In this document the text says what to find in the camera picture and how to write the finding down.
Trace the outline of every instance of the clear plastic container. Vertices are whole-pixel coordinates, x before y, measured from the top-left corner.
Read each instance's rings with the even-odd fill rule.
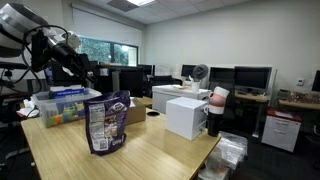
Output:
[[[31,100],[40,110],[44,126],[49,128],[63,123],[83,119],[83,101],[100,96],[101,93],[86,88],[84,95],[67,96],[59,99],[49,99],[49,91],[32,95]]]

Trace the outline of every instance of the white wall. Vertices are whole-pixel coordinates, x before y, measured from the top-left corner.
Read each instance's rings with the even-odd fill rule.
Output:
[[[145,63],[272,65],[275,89],[310,91],[320,69],[320,1],[256,0],[147,26]]]

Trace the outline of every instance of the white styrofoam box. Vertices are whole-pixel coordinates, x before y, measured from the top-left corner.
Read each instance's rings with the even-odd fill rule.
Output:
[[[203,112],[205,101],[179,97],[166,104],[166,129],[184,138],[193,140],[206,124]]]

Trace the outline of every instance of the window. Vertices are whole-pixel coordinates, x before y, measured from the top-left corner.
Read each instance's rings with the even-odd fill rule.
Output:
[[[122,66],[136,66],[138,62],[138,47],[79,36],[81,45],[78,53],[88,55],[90,61],[106,64],[115,63]]]

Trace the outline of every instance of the computer monitor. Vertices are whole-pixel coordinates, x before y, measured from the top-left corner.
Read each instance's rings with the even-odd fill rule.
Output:
[[[143,68],[128,67],[128,66],[109,66],[109,75],[98,77],[98,83],[95,84],[95,89],[101,93],[113,92],[112,72],[120,71],[119,85],[120,90],[129,90],[130,96],[143,96]]]
[[[211,67],[209,81],[214,80],[234,80],[234,69]]]
[[[313,81],[312,91],[320,92],[320,70],[317,71]]]
[[[182,65],[182,70],[181,70],[181,76],[183,77],[193,77],[193,69],[195,68],[195,65]]]
[[[154,75],[154,65],[138,64],[138,67],[141,67],[146,75]]]
[[[236,88],[256,89],[266,91],[269,85],[271,67],[243,67],[236,66]]]

